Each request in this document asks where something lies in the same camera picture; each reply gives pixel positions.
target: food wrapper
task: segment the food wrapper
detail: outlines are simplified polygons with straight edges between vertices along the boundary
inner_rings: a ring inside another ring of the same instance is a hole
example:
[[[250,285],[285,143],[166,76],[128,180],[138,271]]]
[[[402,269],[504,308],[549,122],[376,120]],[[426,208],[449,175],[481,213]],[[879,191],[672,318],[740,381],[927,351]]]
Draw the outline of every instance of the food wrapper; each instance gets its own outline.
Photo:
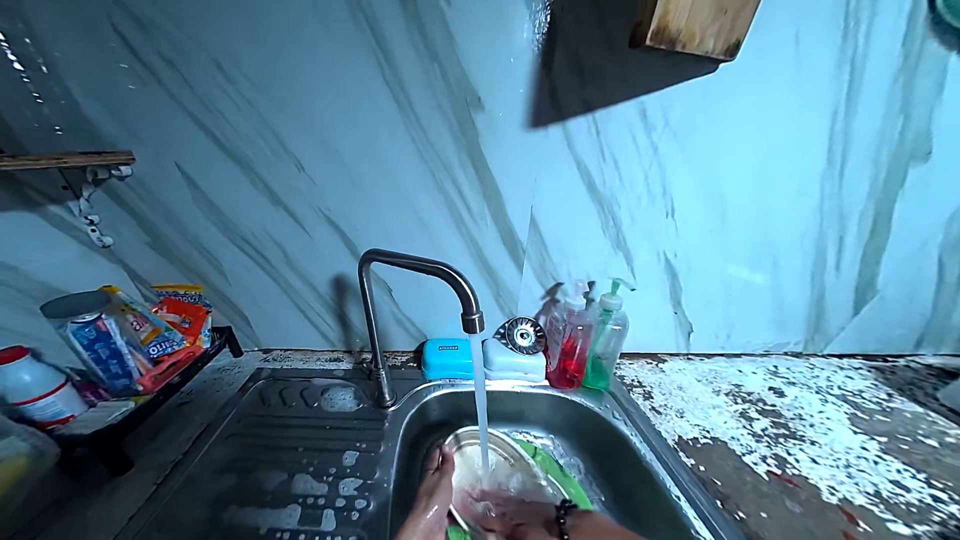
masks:
[[[114,318],[123,327],[121,331],[134,338],[137,348],[150,361],[187,347],[187,340],[183,334],[174,330],[166,321],[151,313],[146,306],[134,300],[119,287],[104,285],[100,288],[108,292],[113,299],[110,309],[113,311]],[[141,372],[146,372],[153,365],[137,367]]]
[[[194,345],[200,339],[207,315],[205,307],[197,304],[187,304],[172,296],[161,298],[153,309],[154,314],[174,327],[186,337],[189,345]]]
[[[194,306],[201,306],[206,309],[206,318],[201,325],[200,336],[196,343],[198,345],[202,345],[204,348],[210,346],[210,328],[212,326],[213,319],[213,306],[206,300],[206,297],[204,297],[204,288],[201,285],[183,283],[154,285],[154,292],[160,301],[162,301],[164,298],[173,298],[175,300],[180,300],[181,302],[186,302],[187,304],[192,304]]]

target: blue soap dish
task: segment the blue soap dish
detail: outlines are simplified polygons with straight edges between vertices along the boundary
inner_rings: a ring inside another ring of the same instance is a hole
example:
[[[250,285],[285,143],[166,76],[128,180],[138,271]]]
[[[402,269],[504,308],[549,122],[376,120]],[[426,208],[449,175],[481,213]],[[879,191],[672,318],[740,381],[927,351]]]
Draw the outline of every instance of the blue soap dish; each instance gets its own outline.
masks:
[[[423,374],[427,380],[473,380],[473,356],[468,339],[444,337],[423,344]]]

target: wet countertop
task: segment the wet countertop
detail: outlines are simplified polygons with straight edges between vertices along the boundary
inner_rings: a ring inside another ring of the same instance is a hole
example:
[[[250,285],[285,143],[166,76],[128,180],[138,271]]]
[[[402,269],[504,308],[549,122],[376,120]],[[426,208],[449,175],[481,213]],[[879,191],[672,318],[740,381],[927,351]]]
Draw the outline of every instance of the wet countertop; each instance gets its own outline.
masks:
[[[960,538],[944,356],[626,355],[617,375],[747,538]]]
[[[363,359],[218,356],[128,438],[130,473],[53,475],[42,491],[59,495],[35,497],[12,537],[113,538],[254,369]],[[388,359],[416,365],[411,353]],[[934,397],[958,366],[930,356],[625,355],[617,376],[747,538],[960,538],[949,524],[960,515],[960,418]]]

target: soap holder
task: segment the soap holder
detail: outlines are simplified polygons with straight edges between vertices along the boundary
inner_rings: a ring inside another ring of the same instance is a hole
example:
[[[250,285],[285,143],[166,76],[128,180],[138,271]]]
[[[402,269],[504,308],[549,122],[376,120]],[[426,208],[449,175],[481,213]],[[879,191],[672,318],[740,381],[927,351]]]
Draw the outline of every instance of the soap holder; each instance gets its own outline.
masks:
[[[543,382],[546,356],[543,353],[522,355],[511,351],[496,339],[487,339],[483,342],[483,365],[487,380]]]
[[[423,374],[427,380],[473,380],[473,356],[468,339],[427,339],[423,344]]]

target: faucet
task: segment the faucet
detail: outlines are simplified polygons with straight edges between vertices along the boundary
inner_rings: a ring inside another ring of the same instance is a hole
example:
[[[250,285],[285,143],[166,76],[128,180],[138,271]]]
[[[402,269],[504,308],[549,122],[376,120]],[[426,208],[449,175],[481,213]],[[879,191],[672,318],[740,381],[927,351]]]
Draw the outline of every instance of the faucet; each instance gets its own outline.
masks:
[[[357,274],[360,279],[360,298],[363,300],[364,316],[367,318],[367,332],[370,333],[371,360],[373,363],[373,377],[377,384],[377,404],[387,408],[396,402],[396,394],[390,385],[390,372],[387,370],[387,360],[380,351],[380,342],[376,338],[376,320],[373,315],[373,283],[370,277],[370,267],[375,262],[388,264],[404,270],[418,272],[434,278],[444,280],[450,285],[453,292],[460,299],[463,313],[460,321],[466,333],[480,333],[484,329],[483,311],[477,301],[477,293],[467,278],[453,266],[432,258],[417,257],[393,251],[370,249],[360,256],[357,263]]]

